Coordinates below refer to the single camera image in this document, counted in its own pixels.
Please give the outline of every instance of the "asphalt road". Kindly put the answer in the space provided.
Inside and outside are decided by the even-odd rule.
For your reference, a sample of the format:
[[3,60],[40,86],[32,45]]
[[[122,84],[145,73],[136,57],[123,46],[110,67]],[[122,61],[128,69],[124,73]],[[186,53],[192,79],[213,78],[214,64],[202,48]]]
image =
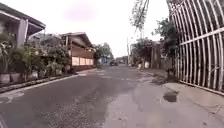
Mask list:
[[0,128],[223,128],[215,115],[125,66],[0,95]]

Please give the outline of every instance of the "parked vehicle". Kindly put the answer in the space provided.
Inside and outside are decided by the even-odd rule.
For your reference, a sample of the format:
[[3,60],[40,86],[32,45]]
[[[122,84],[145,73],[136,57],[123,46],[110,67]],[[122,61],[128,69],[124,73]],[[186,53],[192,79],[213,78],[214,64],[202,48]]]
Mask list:
[[115,60],[112,60],[110,62],[110,66],[118,66],[118,63]]

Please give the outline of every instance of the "metal fence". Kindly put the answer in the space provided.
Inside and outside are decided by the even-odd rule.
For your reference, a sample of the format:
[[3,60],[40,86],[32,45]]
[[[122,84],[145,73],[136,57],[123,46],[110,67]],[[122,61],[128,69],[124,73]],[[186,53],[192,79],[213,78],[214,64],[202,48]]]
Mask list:
[[176,57],[181,82],[224,92],[224,0],[167,0],[180,33]]

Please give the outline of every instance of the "white wall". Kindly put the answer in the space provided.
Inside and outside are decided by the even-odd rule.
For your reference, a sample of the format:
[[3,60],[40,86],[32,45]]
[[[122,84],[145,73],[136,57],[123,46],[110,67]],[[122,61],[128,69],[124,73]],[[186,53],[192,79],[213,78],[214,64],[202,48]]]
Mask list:
[[0,34],[4,32],[4,29],[5,29],[4,23],[0,21]]
[[28,20],[21,19],[19,23],[19,30],[17,36],[17,47],[21,47],[26,41],[27,29],[28,29]]

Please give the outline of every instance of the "flower pot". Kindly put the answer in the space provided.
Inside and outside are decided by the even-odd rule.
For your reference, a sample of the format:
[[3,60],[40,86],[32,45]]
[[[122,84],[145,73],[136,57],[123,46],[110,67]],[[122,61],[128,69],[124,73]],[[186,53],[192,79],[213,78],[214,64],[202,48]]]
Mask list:
[[140,70],[142,68],[142,64],[138,64],[138,69]]
[[33,72],[29,75],[29,77],[28,77],[29,80],[35,80],[35,79],[37,79],[37,78],[38,78],[38,73],[37,73],[37,71],[33,71]]
[[10,75],[9,74],[1,74],[0,75],[0,83],[8,84],[10,82]]
[[145,68],[149,68],[149,62],[145,62]]
[[13,82],[18,82],[19,81],[19,78],[20,78],[19,73],[11,73],[10,76],[11,76]]
[[38,74],[38,78],[44,78],[46,74],[46,71],[40,71]]
[[66,65],[66,66],[65,66],[65,70],[66,70],[66,71],[69,71],[70,69],[71,69],[71,66],[70,66],[70,65]]
[[62,71],[59,69],[56,69],[56,75],[62,75]]

